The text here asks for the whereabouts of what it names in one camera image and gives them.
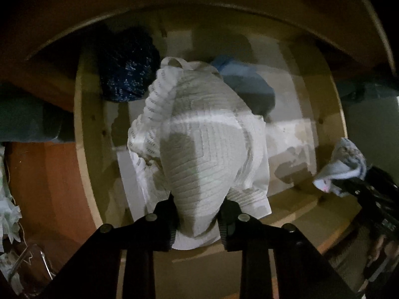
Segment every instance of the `metal screw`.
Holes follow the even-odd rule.
[[[156,221],[157,218],[158,216],[156,214],[148,214],[146,216],[146,221]]]
[[[250,219],[251,219],[250,216],[247,215],[247,214],[241,214],[241,215],[238,216],[238,220],[239,221],[247,222]]]
[[[113,229],[111,224],[103,224],[100,226],[100,233],[109,233]]]
[[[284,224],[283,228],[288,231],[289,233],[293,233],[294,231],[297,230],[296,226],[293,224]]]

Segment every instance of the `fabric pile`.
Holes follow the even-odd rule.
[[[163,59],[128,149],[147,211],[174,196],[175,249],[220,238],[216,214],[226,196],[256,218],[271,213],[263,117],[207,63]]]
[[[19,206],[14,205],[13,197],[9,191],[4,168],[4,150],[0,147],[0,252],[4,252],[3,237],[8,236],[11,243],[19,238],[19,219],[22,218]]]
[[[366,177],[367,165],[363,154],[348,138],[341,138],[331,154],[331,161],[315,176],[313,184],[325,193],[333,192],[339,197],[349,195],[334,185],[331,180],[346,180]]]

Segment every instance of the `wooden edge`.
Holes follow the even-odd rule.
[[[72,112],[75,81],[49,62],[23,62],[4,65],[1,80],[28,91],[35,97]]]
[[[93,217],[96,228],[102,225],[102,218],[100,216],[99,209],[96,204],[96,199],[93,194],[91,187],[89,169],[87,167],[86,153],[83,140],[83,115],[82,115],[82,76],[85,72],[84,64],[85,54],[82,53],[79,60],[79,65],[76,73],[76,85],[75,85],[75,98],[74,98],[74,126],[75,126],[75,142],[76,142],[76,153],[77,161],[79,164],[79,172],[82,179],[83,189],[87,199],[87,204],[91,215]]]
[[[85,20],[83,22],[77,23],[76,25],[67,28],[65,30],[63,30],[62,32],[58,33],[57,35],[55,35],[54,37],[52,37],[51,39],[47,40],[46,42],[44,42],[43,44],[41,44],[36,50],[32,51],[29,55],[26,56],[25,61],[30,60],[33,56],[35,56],[39,51],[41,51],[42,49],[44,49],[45,47],[47,47],[48,45],[54,43],[55,41],[73,33],[74,31],[77,31],[79,29],[82,29],[84,27],[90,26],[94,23],[97,23],[99,21],[108,19],[110,17],[115,17],[119,14],[123,14],[125,12],[129,11],[129,8],[122,8],[122,9],[117,9],[114,10],[112,12],[105,12],[104,14],[99,14],[96,17],[93,17],[92,19],[88,19]]]
[[[116,283],[115,299],[123,299],[123,280],[124,280],[124,273],[125,273],[125,268],[126,268],[126,257],[127,257],[127,249],[121,250],[118,281]]]
[[[325,253],[350,225],[361,207],[353,196],[328,194],[318,206],[296,219],[293,224],[320,253]]]
[[[260,219],[260,221],[265,225],[281,227],[313,209],[322,194],[317,191],[309,194],[301,191],[315,190],[315,187],[311,186],[309,182],[310,180],[305,181],[300,186],[295,186],[271,196],[269,203],[273,213]]]
[[[303,87],[298,94],[306,94],[310,108],[301,105],[303,116],[313,122],[317,167],[320,170],[331,158],[332,150],[340,138],[347,138],[344,111],[330,68],[320,50],[311,41],[292,43],[283,50],[292,73],[299,78],[296,86]]]
[[[75,90],[75,138],[79,170],[96,226],[128,223],[128,207],[111,134],[104,119],[95,50],[86,43],[81,53]]]
[[[278,19],[243,12],[234,8],[202,4],[163,6],[157,9],[132,10],[104,21],[114,32],[144,26],[151,34],[167,37],[169,32],[232,28],[243,35],[265,35],[279,41],[294,41],[308,34],[305,30]]]
[[[113,10],[176,3],[220,5],[295,24],[373,66],[385,60],[384,46],[361,0],[22,0],[2,38],[4,59],[22,61],[59,33]]]

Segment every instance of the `blue fabric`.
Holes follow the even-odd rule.
[[[49,141],[75,141],[73,114],[11,83],[0,83],[0,142]]]
[[[243,99],[252,113],[267,116],[276,105],[274,89],[256,73],[256,68],[220,55],[211,63],[223,77],[223,81]]]

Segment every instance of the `white cloth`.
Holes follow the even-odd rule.
[[[18,221],[22,218],[19,206],[13,204],[13,197],[9,191],[4,168],[4,147],[0,147],[0,252],[4,252],[3,236],[7,235],[10,242],[19,238]]]
[[[331,180],[366,177],[367,165],[363,154],[347,138],[341,138],[331,154],[331,161],[315,176],[313,184],[325,193],[333,192],[339,197],[349,193],[332,184]]]
[[[174,196],[180,227],[173,248],[218,240],[216,214],[226,196],[256,218],[271,213],[265,122],[214,67],[165,58],[149,92],[128,149],[148,212]]]

